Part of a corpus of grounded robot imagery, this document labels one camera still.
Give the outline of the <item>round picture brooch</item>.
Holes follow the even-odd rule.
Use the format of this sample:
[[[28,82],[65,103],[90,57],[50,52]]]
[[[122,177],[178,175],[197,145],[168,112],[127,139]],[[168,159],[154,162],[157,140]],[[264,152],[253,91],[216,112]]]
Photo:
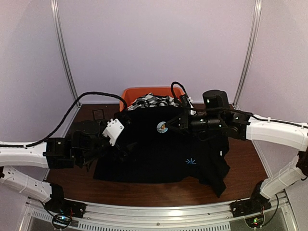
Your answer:
[[[167,132],[168,128],[166,127],[166,122],[165,121],[159,122],[158,125],[156,126],[156,129],[161,134]]]

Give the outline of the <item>black t-shirt blue logo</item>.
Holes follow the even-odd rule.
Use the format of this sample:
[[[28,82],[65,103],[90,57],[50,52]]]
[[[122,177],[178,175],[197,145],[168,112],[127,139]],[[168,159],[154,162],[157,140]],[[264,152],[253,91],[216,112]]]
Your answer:
[[[169,121],[181,112],[180,108],[170,106],[115,113],[115,118],[127,127],[124,139],[138,145],[128,161],[115,159],[113,153],[100,158],[94,179],[152,184],[193,177],[210,185],[220,197],[230,169],[224,158],[229,151],[228,138],[218,131],[207,135],[157,131],[159,122]]]

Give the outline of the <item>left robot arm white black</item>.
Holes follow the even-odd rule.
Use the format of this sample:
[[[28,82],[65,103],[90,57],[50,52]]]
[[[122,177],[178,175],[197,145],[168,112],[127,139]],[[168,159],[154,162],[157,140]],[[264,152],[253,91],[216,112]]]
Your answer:
[[[48,169],[78,166],[89,170],[96,159],[109,153],[125,160],[136,145],[124,139],[126,131],[126,125],[118,119],[85,120],[74,123],[64,138],[46,138],[34,143],[1,142],[0,182],[64,214],[69,210],[69,202],[64,198],[60,185],[37,181],[16,173],[10,166]]]

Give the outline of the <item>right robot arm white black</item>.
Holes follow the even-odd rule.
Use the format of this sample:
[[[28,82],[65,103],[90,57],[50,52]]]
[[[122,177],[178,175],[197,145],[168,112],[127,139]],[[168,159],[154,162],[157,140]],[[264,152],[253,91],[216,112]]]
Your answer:
[[[180,96],[183,113],[157,126],[161,133],[172,130],[180,133],[209,133],[238,140],[267,141],[298,150],[292,161],[278,173],[258,183],[247,201],[247,209],[257,212],[274,195],[308,177],[308,125],[260,117],[232,109],[226,92],[209,90],[203,93],[205,109],[192,107],[187,95]]]

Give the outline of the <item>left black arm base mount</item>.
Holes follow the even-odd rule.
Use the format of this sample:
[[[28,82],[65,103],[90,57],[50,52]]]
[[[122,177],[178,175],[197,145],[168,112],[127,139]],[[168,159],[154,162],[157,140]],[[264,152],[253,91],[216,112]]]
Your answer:
[[[44,203],[44,208],[48,211],[63,214],[68,217],[83,218],[86,204],[63,198],[52,198],[48,202]]]

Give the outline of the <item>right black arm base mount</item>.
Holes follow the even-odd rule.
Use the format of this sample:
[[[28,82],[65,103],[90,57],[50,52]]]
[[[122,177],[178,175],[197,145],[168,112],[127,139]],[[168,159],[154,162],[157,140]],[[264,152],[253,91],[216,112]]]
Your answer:
[[[257,199],[236,200],[230,203],[230,209],[234,218],[248,216],[255,213],[262,213],[264,210],[270,209],[269,201],[261,202]]]

